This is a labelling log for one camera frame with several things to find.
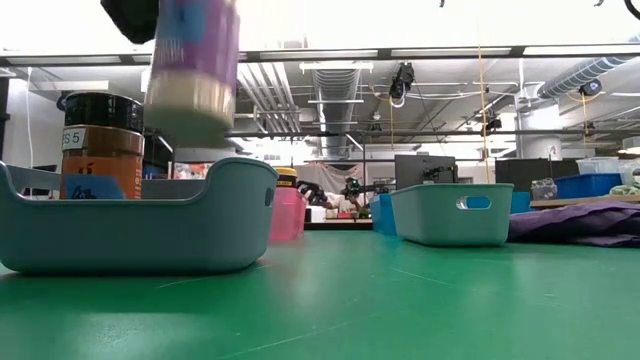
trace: blue sticker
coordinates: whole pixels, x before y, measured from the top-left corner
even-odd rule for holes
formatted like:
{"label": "blue sticker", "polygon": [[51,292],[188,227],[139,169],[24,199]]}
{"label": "blue sticker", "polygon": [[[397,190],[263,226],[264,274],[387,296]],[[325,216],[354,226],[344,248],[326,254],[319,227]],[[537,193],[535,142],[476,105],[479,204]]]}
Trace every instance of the blue sticker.
{"label": "blue sticker", "polygon": [[113,176],[64,175],[67,199],[124,199]]}
{"label": "blue sticker", "polygon": [[191,0],[186,4],[177,1],[163,2],[164,11],[158,21],[158,38],[178,39],[185,43],[199,44],[207,30],[207,12],[210,0]]}

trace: ventilation duct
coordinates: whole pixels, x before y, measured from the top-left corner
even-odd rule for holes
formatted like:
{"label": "ventilation duct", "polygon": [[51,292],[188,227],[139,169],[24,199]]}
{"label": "ventilation duct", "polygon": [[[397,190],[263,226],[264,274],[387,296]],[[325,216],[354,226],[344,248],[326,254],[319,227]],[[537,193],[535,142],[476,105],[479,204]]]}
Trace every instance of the ventilation duct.
{"label": "ventilation duct", "polygon": [[[640,43],[640,34],[635,35],[628,42],[632,44]],[[633,58],[635,56],[608,56],[581,62],[544,83],[538,89],[538,97],[540,99],[557,98],[597,79]]]}
{"label": "ventilation duct", "polygon": [[[349,130],[349,125],[345,124],[345,122],[351,120],[354,104],[340,102],[356,99],[360,71],[359,69],[313,71],[316,98],[322,101],[322,103],[318,104],[318,115],[320,116],[320,122],[326,123],[326,131],[340,132]],[[348,155],[346,149],[347,139],[345,137],[331,136],[325,139],[327,156],[340,158]]]}

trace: blue bin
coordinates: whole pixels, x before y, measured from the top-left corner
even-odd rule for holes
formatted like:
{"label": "blue bin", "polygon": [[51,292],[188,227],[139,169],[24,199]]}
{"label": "blue bin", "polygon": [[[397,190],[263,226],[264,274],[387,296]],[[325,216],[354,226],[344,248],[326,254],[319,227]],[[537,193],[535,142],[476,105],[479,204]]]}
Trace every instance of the blue bin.
{"label": "blue bin", "polygon": [[380,194],[371,202],[371,217],[373,218],[373,231],[384,235],[396,235],[396,221],[393,217],[391,195]]}
{"label": "blue bin", "polygon": [[529,206],[530,203],[531,194],[529,192],[514,191],[511,197],[511,213],[520,214],[533,211]]}
{"label": "blue bin", "polygon": [[620,174],[584,174],[553,180],[558,187],[558,199],[575,199],[608,195],[611,188],[622,185]]}

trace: ceiling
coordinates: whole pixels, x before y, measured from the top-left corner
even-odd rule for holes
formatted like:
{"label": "ceiling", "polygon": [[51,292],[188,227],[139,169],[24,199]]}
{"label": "ceiling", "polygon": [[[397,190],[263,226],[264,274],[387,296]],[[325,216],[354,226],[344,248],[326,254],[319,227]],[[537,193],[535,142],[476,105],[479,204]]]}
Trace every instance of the ceiling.
{"label": "ceiling", "polygon": [[[523,60],[523,75],[526,84],[535,84],[547,81],[560,74],[567,68],[583,61],[579,58],[550,58],[550,59],[525,59]],[[490,59],[484,60],[484,82],[489,84],[491,93],[486,94],[485,103],[489,103],[501,95],[494,93],[513,92],[518,89],[519,82],[518,59]],[[381,117],[380,124],[383,130],[391,129],[390,105],[387,101],[376,98],[371,88],[383,96],[388,92],[388,86],[392,76],[399,67],[396,61],[378,61],[373,63],[373,70],[361,71],[361,79],[357,98],[362,99],[362,104],[356,104],[351,129],[366,129],[372,121],[372,115],[378,111]],[[412,65],[415,69],[416,82],[412,94],[442,94],[451,96],[458,92],[478,92],[480,66],[477,60],[417,60]],[[315,109],[316,105],[309,104],[309,100],[315,99],[313,81],[309,70],[300,70],[300,63],[284,63],[289,85],[294,101],[300,108]],[[49,67],[38,68],[34,71],[32,81],[100,81],[109,82],[109,91],[129,96],[143,101],[144,94],[141,90],[141,74],[144,66],[95,66],[95,67]],[[588,121],[596,121],[596,128],[618,128],[624,126],[632,128],[640,125],[640,109],[624,114],[622,121],[615,116],[618,113],[634,109],[639,106],[638,97],[613,96],[613,93],[640,93],[640,83],[635,80],[640,72],[640,58],[605,74],[600,78],[605,94],[598,96],[587,103],[586,112]],[[393,109],[393,128],[395,130],[464,130],[467,121],[474,122],[474,112],[481,108],[481,99],[478,95],[469,96],[457,100],[419,100],[407,98],[402,108]],[[247,97],[244,89],[238,92],[237,113],[252,113],[253,102]],[[514,107],[505,107],[501,112],[514,112]],[[563,127],[579,126],[585,121],[582,104],[569,96],[560,98],[560,111]],[[239,125],[246,126],[251,121],[247,119],[236,120]],[[319,125],[306,124],[306,130],[319,129]],[[593,141],[602,142],[603,146],[611,146],[611,142],[619,141],[623,136],[598,135]],[[566,142],[581,141],[578,136],[565,136]],[[433,137],[396,138],[397,142],[430,142],[436,141]],[[374,139],[377,143],[389,143],[390,137]]]}

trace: pink container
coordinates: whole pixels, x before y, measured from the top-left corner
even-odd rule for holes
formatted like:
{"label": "pink container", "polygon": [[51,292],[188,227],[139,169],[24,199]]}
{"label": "pink container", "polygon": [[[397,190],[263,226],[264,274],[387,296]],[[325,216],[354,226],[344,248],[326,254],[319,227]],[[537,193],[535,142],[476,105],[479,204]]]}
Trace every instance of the pink container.
{"label": "pink container", "polygon": [[304,231],[304,211],[307,200],[295,188],[276,188],[269,242],[297,239]]}

